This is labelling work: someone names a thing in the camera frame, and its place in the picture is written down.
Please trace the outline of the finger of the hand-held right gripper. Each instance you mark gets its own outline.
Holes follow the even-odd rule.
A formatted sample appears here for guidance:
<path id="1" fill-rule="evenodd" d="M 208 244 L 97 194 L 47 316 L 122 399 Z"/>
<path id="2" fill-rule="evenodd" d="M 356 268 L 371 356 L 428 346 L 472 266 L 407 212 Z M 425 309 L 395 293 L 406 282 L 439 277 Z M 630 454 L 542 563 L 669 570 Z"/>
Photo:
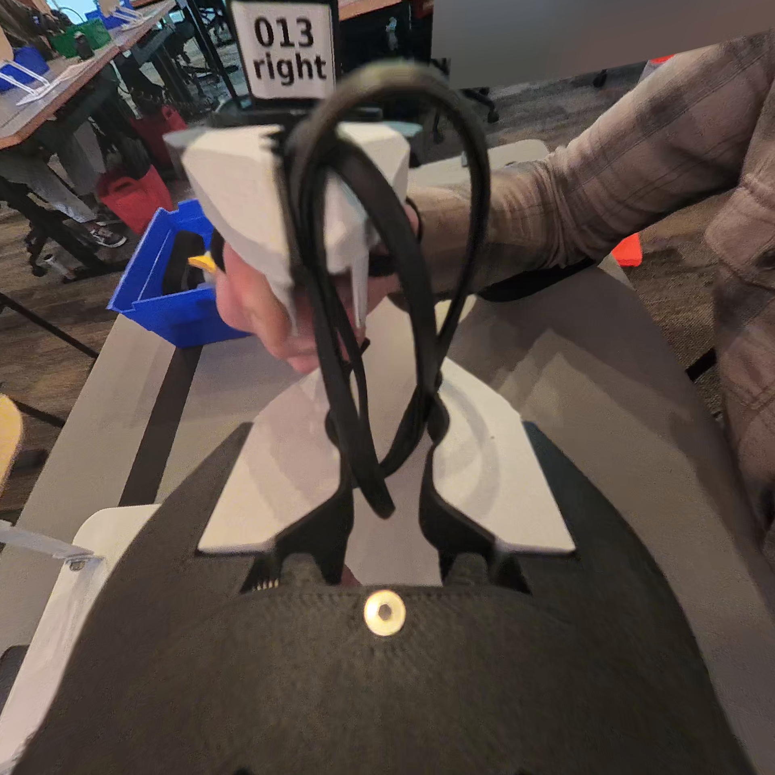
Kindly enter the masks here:
<path id="1" fill-rule="evenodd" d="M 381 123 L 322 134 L 322 266 L 332 275 L 413 276 L 415 234 L 404 209 L 408 143 Z"/>
<path id="2" fill-rule="evenodd" d="M 297 330 L 295 224 L 287 201 L 287 127 L 247 125 L 209 129 L 182 154 L 201 210 L 214 228 L 212 283 L 226 276 L 225 248 L 262 274 Z"/>

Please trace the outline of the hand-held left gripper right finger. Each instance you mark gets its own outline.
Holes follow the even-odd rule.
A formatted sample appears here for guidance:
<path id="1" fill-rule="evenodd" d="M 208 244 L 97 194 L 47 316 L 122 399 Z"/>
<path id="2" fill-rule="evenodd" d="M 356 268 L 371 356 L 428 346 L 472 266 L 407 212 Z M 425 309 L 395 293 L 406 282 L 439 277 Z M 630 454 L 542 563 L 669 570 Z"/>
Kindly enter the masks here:
<path id="1" fill-rule="evenodd" d="M 442 577 L 461 554 L 483 557 L 492 580 L 510 580 L 522 555 L 574 553 L 526 425 L 493 388 L 462 367 L 443 367 L 427 435 L 421 533 Z"/>

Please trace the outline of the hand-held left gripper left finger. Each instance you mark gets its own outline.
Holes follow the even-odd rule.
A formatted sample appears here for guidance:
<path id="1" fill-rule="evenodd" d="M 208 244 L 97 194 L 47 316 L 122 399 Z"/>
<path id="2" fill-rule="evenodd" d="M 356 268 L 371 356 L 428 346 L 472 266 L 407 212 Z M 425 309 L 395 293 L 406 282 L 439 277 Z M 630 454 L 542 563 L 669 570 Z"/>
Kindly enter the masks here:
<path id="1" fill-rule="evenodd" d="M 320 371 L 261 410 L 201 535 L 201 553 L 257 556 L 260 576 L 269 578 L 289 555 L 310 554 L 328 582 L 341 580 L 354 497 L 326 431 L 328 413 Z"/>

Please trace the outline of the blue plastic bin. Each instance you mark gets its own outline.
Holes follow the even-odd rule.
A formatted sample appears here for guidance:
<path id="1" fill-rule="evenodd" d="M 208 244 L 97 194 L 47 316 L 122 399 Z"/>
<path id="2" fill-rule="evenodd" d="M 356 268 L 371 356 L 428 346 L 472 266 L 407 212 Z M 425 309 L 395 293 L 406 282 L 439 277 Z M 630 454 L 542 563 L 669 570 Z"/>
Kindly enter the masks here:
<path id="1" fill-rule="evenodd" d="M 197 199 L 174 211 L 158 209 L 114 291 L 109 309 L 178 348 L 244 338 L 218 314 L 215 290 L 195 273 L 189 257 L 208 249 L 213 225 Z"/>

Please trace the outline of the person's right forearm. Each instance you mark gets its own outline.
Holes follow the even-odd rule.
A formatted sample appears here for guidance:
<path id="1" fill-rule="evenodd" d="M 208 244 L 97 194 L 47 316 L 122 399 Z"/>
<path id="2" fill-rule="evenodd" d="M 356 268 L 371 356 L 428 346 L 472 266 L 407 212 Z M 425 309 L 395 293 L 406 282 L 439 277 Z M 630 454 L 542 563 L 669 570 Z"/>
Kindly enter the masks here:
<path id="1" fill-rule="evenodd" d="M 733 191 L 773 89 L 773 30 L 673 56 L 524 172 L 494 171 L 470 292 L 598 261 L 625 237 Z"/>

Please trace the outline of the person's right hand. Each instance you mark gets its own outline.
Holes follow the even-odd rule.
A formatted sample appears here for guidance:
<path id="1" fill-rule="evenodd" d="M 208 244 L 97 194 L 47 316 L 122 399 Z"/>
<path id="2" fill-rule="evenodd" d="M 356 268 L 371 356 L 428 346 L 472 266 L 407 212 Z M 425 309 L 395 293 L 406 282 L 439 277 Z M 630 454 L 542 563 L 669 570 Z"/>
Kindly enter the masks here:
<path id="1" fill-rule="evenodd" d="M 216 275 L 216 304 L 221 319 L 230 327 L 256 335 L 274 358 L 305 374 L 318 368 L 312 307 L 304 288 L 295 289 L 296 327 L 286 307 L 275 296 L 266 276 L 249 266 L 227 243 L 222 251 L 226 271 Z M 351 322 L 354 319 L 350 280 L 337 280 L 339 297 Z M 368 312 L 399 290 L 395 275 L 371 277 Z"/>

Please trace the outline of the wooden desk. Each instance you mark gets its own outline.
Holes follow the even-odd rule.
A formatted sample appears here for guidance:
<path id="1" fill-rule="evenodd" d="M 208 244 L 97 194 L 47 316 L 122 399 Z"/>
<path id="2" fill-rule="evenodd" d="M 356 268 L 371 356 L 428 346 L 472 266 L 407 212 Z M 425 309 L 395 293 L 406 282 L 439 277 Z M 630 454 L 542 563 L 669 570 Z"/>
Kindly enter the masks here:
<path id="1" fill-rule="evenodd" d="M 139 25 L 120 31 L 110 44 L 97 50 L 92 59 L 79 64 L 68 64 L 65 60 L 54 61 L 51 64 L 51 74 L 44 77 L 44 83 L 38 90 L 29 93 L 16 87 L 3 94 L 1 148 L 6 150 L 16 147 L 34 137 L 45 147 L 55 149 L 63 137 L 65 125 L 44 130 L 44 124 L 55 119 L 57 112 L 64 105 L 92 81 L 96 81 L 97 85 L 88 100 L 68 116 L 72 126 L 84 121 L 90 111 L 108 98 L 117 83 L 113 77 L 103 73 L 103 70 L 120 53 L 130 51 L 161 19 L 166 19 L 175 6 L 176 3 L 171 1 L 150 5 L 149 12 L 140 15 Z M 2 202 L 19 212 L 32 226 L 44 232 L 48 239 L 58 243 L 83 266 L 83 269 L 77 272 L 78 278 L 114 274 L 126 268 L 129 262 L 127 259 L 105 263 L 93 247 L 64 226 L 54 211 L 37 205 L 20 184 L 13 184 L 2 178 L 1 198 Z"/>

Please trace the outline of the white rounded pad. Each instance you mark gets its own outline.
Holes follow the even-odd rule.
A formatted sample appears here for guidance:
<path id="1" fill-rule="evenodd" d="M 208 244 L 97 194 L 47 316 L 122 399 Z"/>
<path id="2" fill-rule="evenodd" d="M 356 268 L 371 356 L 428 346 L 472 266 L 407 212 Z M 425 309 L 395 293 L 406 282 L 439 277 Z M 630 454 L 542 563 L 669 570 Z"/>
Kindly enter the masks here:
<path id="1" fill-rule="evenodd" d="M 42 725 L 96 597 L 158 505 L 102 509 L 75 533 L 73 544 L 95 558 L 80 570 L 63 565 L 2 710 L 2 773 L 11 773 Z"/>

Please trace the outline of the person's plaid shirt torso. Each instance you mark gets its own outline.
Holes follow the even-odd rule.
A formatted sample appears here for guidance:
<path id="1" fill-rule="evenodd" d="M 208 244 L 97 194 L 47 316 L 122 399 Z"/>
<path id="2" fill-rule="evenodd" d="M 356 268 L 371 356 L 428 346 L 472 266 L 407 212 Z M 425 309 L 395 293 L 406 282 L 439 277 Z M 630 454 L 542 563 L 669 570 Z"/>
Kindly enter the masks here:
<path id="1" fill-rule="evenodd" d="M 714 344 L 725 428 L 773 567 L 774 516 L 773 161 L 746 161 L 704 234 L 715 263 Z"/>

